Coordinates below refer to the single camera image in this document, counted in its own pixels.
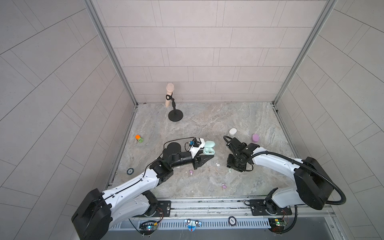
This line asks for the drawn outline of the mint green earbud case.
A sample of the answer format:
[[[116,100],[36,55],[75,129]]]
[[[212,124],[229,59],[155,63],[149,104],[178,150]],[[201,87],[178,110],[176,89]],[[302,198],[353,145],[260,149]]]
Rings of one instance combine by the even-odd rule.
[[[204,155],[213,156],[215,154],[215,150],[214,150],[215,145],[216,144],[213,141],[206,141],[205,146],[203,148]]]

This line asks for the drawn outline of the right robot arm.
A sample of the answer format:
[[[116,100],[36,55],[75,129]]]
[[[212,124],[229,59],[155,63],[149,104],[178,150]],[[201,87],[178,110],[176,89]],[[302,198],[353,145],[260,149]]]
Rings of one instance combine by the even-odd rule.
[[[224,136],[224,140],[231,151],[227,160],[228,168],[245,172],[247,164],[258,165],[272,169],[295,182],[287,188],[274,188],[266,196],[264,206],[270,215],[275,215],[278,208],[295,205],[307,205],[312,209],[322,210],[328,203],[334,186],[317,160],[310,157],[304,160],[292,159],[229,136]]]

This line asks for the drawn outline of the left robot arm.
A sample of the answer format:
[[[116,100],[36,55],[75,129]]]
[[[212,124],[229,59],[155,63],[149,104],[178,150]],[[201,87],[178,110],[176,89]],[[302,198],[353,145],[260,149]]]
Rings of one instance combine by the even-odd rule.
[[[196,170],[215,155],[215,142],[194,138],[188,151],[171,142],[139,176],[109,190],[91,190],[73,214],[71,221],[81,240],[100,240],[110,227],[135,216],[151,216],[158,200],[151,192],[167,181],[174,168],[191,164]]]

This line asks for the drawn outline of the purple earbud case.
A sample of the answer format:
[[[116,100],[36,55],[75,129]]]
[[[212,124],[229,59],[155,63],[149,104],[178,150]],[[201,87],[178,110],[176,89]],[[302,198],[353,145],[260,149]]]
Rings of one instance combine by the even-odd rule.
[[[252,135],[252,141],[254,143],[257,143],[260,140],[260,136],[258,134],[253,134]]]

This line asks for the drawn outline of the white earbud case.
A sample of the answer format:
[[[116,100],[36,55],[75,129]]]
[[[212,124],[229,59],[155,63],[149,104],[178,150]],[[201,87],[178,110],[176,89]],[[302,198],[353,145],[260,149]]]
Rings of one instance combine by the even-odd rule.
[[[236,128],[232,128],[232,129],[229,130],[230,136],[234,136],[236,133],[237,133],[237,129]]]

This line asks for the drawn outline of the black microphone stand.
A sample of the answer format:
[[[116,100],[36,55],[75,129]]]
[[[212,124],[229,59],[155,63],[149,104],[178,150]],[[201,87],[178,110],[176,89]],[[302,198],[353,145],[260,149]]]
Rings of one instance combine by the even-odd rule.
[[[176,109],[175,99],[173,98],[173,94],[166,95],[166,100],[172,102],[173,109],[169,112],[169,120],[172,122],[178,122],[183,118],[183,112],[181,110]]]

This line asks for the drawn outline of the orange green small toy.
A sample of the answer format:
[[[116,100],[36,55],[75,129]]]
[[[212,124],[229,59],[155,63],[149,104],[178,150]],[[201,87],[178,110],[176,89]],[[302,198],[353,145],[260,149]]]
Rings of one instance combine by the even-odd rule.
[[[140,136],[140,135],[136,135],[135,136],[135,139],[139,142],[139,143],[142,143],[144,141],[144,139]]]

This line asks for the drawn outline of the blue white clip gadget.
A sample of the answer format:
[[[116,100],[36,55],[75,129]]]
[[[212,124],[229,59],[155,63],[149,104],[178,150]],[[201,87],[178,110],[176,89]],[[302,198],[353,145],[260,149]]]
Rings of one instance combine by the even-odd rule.
[[[198,220],[186,219],[185,225],[187,226],[188,231],[193,232],[196,230],[196,228],[199,228],[202,226],[202,222],[200,222]]]

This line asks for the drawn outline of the small black round disc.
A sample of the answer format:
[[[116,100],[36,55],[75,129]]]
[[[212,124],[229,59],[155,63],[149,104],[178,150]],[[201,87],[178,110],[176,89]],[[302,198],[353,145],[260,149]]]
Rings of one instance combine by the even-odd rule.
[[[234,216],[230,216],[228,218],[228,223],[231,227],[234,227],[237,225],[237,219]]]

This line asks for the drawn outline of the beige microphone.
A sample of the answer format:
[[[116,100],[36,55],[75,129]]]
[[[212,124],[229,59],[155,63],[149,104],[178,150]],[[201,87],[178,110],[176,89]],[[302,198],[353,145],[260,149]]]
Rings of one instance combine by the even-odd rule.
[[[166,86],[167,94],[166,94],[166,102],[165,102],[166,108],[168,108],[172,102],[174,89],[175,89],[174,84],[172,83],[167,84]]]

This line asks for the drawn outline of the right green circuit board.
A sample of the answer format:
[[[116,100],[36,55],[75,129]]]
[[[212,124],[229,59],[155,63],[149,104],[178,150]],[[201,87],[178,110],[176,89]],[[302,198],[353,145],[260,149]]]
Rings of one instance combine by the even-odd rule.
[[[283,219],[268,219],[270,224],[270,231],[275,232],[282,232],[286,227],[286,222]]]

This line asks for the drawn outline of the green circuit board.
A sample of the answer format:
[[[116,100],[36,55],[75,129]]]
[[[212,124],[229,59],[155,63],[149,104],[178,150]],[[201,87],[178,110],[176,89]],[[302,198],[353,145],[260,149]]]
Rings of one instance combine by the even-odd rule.
[[[146,221],[140,224],[140,232],[144,235],[151,235],[158,229],[159,223],[157,221]]]
[[[283,219],[268,219],[270,224],[270,231],[275,232],[282,232],[286,227],[286,222]]]

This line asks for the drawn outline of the left green circuit board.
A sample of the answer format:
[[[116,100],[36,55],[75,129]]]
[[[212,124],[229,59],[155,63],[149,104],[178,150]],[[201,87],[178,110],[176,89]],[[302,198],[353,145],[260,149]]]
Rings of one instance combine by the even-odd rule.
[[[158,229],[159,223],[157,221],[146,221],[140,224],[140,232],[144,235],[151,235]]]

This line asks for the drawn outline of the aluminium front rail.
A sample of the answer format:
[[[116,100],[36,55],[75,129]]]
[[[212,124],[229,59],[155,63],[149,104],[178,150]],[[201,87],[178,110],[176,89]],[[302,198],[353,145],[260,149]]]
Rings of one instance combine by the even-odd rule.
[[[291,216],[253,216],[248,203],[249,200],[264,200],[263,196],[248,197],[226,197],[226,198],[176,198],[176,199],[156,199],[148,195],[139,195],[138,197],[123,204],[119,209],[110,207],[111,216],[107,220],[109,228],[128,219],[159,220],[163,222],[171,219],[225,219],[230,216],[236,218],[280,218],[290,217],[295,214],[293,204],[289,204],[293,214]],[[148,218],[143,214],[149,209],[150,204],[158,201],[171,201],[171,212],[169,217]]]

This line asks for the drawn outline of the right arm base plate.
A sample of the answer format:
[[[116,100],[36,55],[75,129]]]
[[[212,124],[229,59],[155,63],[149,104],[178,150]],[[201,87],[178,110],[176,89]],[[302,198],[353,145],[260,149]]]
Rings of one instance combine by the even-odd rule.
[[[293,214],[290,207],[280,208],[277,204],[275,204],[272,200],[249,200],[248,203],[251,208],[251,212],[253,216],[283,216],[288,215],[291,216]]]

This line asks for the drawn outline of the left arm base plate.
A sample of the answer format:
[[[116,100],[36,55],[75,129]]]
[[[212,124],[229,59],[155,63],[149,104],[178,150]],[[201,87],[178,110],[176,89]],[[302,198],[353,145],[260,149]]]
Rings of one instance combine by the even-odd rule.
[[[158,201],[157,203],[150,204],[149,209],[143,214],[143,216],[148,218],[169,217],[170,212],[171,201]]]

